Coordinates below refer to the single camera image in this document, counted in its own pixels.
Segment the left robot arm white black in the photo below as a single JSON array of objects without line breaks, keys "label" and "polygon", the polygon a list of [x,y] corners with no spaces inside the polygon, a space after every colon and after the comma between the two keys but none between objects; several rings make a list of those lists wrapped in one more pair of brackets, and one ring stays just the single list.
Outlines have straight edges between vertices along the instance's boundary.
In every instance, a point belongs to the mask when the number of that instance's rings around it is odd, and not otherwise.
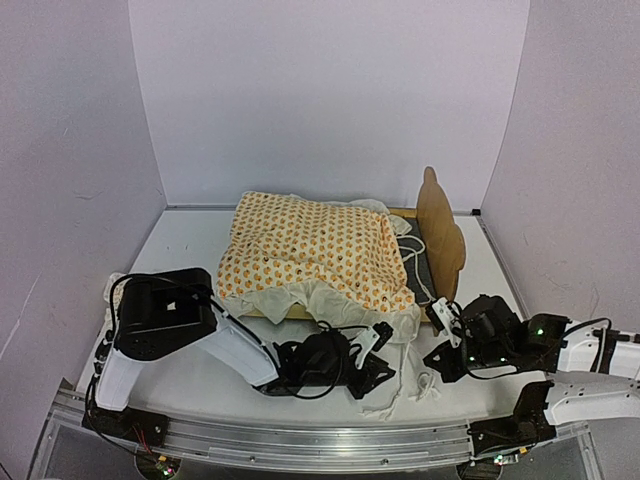
[{"label": "left robot arm white black", "polygon": [[146,366],[197,347],[263,395],[319,400],[335,388],[363,399],[396,372],[378,357],[393,335],[386,322],[346,328],[325,321],[303,341],[268,344],[215,299],[202,268],[133,273],[108,290],[110,327],[96,349],[89,388],[94,417],[114,437],[134,428],[129,399]]}]

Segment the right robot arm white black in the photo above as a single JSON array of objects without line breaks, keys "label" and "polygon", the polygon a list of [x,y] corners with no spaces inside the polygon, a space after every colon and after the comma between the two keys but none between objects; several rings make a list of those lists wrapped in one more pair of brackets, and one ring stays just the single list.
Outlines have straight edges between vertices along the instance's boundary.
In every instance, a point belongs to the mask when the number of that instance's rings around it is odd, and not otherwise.
[{"label": "right robot arm white black", "polygon": [[534,406],[505,418],[503,433],[514,443],[539,431],[543,418],[556,426],[639,415],[639,336],[615,329],[606,317],[577,321],[540,313],[522,320],[502,297],[487,295],[466,307],[441,298],[426,314],[444,340],[423,362],[443,382],[548,375],[521,391]]}]

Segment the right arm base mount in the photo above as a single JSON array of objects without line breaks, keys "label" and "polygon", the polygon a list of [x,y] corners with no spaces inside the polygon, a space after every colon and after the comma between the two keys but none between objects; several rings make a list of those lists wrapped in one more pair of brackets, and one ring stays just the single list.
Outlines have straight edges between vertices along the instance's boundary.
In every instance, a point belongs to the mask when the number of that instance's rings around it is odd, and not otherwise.
[{"label": "right arm base mount", "polygon": [[510,415],[474,421],[467,430],[472,456],[485,458],[521,447],[532,447],[556,437],[556,427],[545,415],[552,381],[532,382],[524,386]]}]

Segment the wooden pet bed frame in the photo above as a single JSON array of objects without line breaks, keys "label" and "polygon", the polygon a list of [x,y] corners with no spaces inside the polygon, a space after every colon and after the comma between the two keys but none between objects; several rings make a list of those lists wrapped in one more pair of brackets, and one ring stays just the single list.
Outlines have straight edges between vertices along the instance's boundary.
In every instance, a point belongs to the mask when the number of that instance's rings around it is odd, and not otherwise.
[{"label": "wooden pet bed frame", "polygon": [[[414,210],[400,209],[396,212],[400,217],[415,218],[419,231],[426,244],[432,284],[435,294],[446,297],[449,301],[455,299],[458,288],[459,272],[466,261],[465,240],[461,229],[454,221],[449,200],[439,185],[435,170],[428,166],[424,170],[423,183],[418,194],[417,206]],[[307,307],[300,303],[286,306],[284,294],[268,297],[269,314],[254,308],[254,303],[244,303],[241,315],[250,317],[265,317],[271,319],[273,313],[275,323],[282,319],[320,319],[321,313],[327,313],[330,319],[346,321],[360,318],[365,310],[354,301],[334,290],[321,287],[320,293],[312,297],[312,305]],[[425,307],[421,308],[421,322],[430,322],[425,314]],[[312,313],[312,307],[320,307],[320,313]]]}]

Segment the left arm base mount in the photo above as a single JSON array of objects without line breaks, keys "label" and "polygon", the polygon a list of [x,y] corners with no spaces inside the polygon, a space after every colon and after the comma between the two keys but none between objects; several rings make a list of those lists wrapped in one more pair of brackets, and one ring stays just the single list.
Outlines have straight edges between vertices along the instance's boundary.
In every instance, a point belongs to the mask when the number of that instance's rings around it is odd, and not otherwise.
[{"label": "left arm base mount", "polygon": [[88,397],[82,425],[95,433],[138,443],[147,447],[164,445],[169,427],[169,417],[163,414],[126,407],[122,411],[112,411],[97,406]]}]

